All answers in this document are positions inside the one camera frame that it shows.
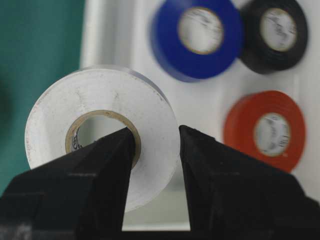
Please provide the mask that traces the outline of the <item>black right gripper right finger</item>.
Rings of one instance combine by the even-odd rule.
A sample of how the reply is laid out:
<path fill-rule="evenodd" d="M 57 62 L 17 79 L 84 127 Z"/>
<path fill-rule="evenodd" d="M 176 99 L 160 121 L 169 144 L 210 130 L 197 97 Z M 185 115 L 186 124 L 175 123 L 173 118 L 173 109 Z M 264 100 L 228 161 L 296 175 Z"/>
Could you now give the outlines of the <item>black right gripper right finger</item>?
<path fill-rule="evenodd" d="M 295 176 L 186 125 L 180 159 L 192 232 L 211 240 L 317 240 L 320 205 Z"/>

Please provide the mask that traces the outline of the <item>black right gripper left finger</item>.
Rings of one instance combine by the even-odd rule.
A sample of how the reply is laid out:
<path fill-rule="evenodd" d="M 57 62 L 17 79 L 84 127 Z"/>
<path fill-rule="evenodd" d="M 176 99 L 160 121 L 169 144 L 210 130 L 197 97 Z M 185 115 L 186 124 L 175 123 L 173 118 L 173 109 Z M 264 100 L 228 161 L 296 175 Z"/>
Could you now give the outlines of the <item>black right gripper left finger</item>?
<path fill-rule="evenodd" d="M 3 240 L 114 240 L 135 140 L 128 128 L 15 176 L 0 198 Z"/>

